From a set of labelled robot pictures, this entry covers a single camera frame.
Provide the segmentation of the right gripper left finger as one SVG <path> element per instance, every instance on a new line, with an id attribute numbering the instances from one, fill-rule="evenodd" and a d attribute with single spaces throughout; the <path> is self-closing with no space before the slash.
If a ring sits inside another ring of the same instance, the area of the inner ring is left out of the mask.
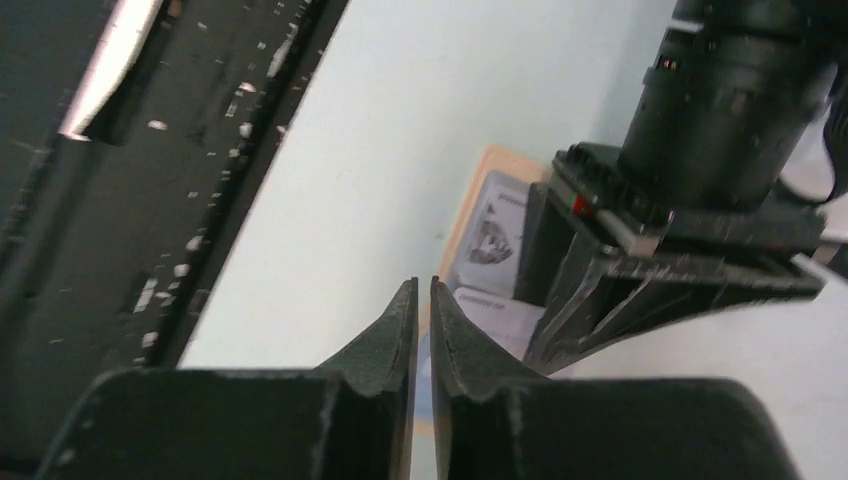
<path id="1" fill-rule="evenodd" d="M 71 410 L 40 479 L 405 479 L 418 282 L 311 369 L 134 369 Z"/>

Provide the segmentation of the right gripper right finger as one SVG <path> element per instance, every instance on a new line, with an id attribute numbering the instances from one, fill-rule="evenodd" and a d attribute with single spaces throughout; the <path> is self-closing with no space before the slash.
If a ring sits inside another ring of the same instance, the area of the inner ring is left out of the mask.
<path id="1" fill-rule="evenodd" d="M 430 290 L 441 479 L 796 479 L 762 403 L 729 379 L 552 380 Z"/>

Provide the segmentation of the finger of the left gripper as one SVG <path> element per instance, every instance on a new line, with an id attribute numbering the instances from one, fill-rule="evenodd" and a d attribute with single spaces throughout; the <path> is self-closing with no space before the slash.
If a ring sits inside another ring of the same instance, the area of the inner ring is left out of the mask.
<path id="1" fill-rule="evenodd" d="M 522 244 L 513 298 L 545 306 L 560 264 L 574 237 L 546 183 L 528 191 Z"/>
<path id="2" fill-rule="evenodd" d="M 674 242 L 650 257 L 577 234 L 544 282 L 523 362 L 551 374 L 614 343 L 730 307 L 812 300 L 821 277 L 774 250 Z"/>

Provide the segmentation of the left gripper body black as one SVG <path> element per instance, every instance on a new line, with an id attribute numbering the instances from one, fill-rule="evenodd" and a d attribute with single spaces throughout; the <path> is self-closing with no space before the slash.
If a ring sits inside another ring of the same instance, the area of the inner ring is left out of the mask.
<path id="1" fill-rule="evenodd" d="M 628 254 L 693 254 L 758 265 L 812 254 L 825 217 L 783 200 L 778 170 L 725 148 L 614 147 L 580 142 L 556 152 L 551 188 Z"/>

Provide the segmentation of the silver white VIP card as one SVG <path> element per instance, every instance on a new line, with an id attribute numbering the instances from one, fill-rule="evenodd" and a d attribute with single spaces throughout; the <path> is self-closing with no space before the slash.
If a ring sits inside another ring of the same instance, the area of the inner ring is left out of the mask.
<path id="1" fill-rule="evenodd" d="M 528 191 L 528 183 L 503 172 L 486 174 L 451 266 L 453 288 L 513 296 Z"/>

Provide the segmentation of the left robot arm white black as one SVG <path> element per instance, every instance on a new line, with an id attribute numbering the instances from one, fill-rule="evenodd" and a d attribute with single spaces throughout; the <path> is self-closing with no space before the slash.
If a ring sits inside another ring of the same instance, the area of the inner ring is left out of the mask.
<path id="1" fill-rule="evenodd" d="M 825 122 L 847 191 L 847 5 L 679 1 L 621 146 L 580 142 L 532 185 L 517 297 L 544 309 L 523 360 L 552 373 L 606 346 L 735 305 L 810 300 L 818 201 L 780 175 Z"/>

